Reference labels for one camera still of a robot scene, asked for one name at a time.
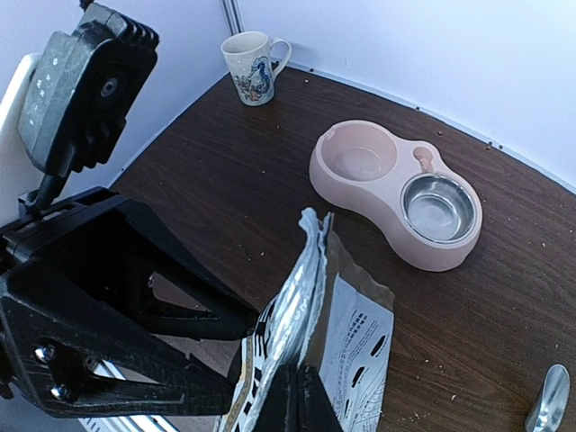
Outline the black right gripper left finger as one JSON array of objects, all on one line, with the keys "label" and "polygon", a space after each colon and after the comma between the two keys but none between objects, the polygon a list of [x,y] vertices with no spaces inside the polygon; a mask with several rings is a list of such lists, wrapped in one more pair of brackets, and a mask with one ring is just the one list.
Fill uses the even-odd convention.
[{"label": "black right gripper left finger", "polygon": [[256,432],[297,431],[297,367],[281,365],[274,375],[256,422]]}]

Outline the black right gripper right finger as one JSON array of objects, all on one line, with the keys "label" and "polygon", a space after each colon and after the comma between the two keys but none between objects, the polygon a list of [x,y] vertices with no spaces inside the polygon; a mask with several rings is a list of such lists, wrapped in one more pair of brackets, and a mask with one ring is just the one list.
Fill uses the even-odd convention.
[{"label": "black right gripper right finger", "polygon": [[297,425],[304,432],[342,432],[317,369],[303,365],[297,378]]}]

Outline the pink double pet bowl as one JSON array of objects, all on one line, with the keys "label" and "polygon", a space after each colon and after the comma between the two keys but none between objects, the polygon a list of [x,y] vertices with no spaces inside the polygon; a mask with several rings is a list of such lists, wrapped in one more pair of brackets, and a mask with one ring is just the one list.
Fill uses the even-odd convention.
[{"label": "pink double pet bowl", "polygon": [[424,140],[361,120],[332,125],[310,157],[310,182],[327,202],[372,222],[420,270],[460,266],[480,236],[478,194]]}]

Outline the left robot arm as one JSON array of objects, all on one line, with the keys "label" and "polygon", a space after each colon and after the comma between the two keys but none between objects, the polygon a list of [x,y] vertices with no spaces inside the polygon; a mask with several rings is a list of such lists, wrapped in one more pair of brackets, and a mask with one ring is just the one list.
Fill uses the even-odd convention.
[{"label": "left robot arm", "polygon": [[220,415],[234,386],[164,336],[239,340],[257,311],[143,202],[92,190],[37,216],[40,179],[17,131],[38,58],[1,102],[1,394],[58,418]]}]

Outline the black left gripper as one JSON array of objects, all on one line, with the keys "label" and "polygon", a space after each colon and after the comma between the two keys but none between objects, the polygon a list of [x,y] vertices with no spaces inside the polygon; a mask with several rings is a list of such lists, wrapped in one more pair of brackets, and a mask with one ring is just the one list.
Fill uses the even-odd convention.
[{"label": "black left gripper", "polygon": [[1,396],[56,418],[224,414],[233,383],[113,307],[127,201],[94,189],[3,230]]}]

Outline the dog food bag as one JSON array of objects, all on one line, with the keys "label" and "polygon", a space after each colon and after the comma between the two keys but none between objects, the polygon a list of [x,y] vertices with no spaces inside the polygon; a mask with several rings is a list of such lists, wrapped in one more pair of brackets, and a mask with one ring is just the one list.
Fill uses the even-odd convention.
[{"label": "dog food bag", "polygon": [[257,431],[281,365],[315,367],[342,431],[375,431],[392,344],[394,295],[357,265],[332,229],[333,215],[302,211],[305,246],[280,292],[238,349],[229,412],[217,431]]}]

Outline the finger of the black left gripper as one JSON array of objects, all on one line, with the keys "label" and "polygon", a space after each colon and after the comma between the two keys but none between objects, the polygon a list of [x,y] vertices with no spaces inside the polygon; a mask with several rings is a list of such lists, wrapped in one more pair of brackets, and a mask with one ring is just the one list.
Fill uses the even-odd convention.
[{"label": "finger of the black left gripper", "polygon": [[[258,311],[202,265],[150,206],[118,193],[111,204],[107,313],[151,334],[233,341],[250,335]],[[148,286],[160,274],[205,310],[158,299]]]}]

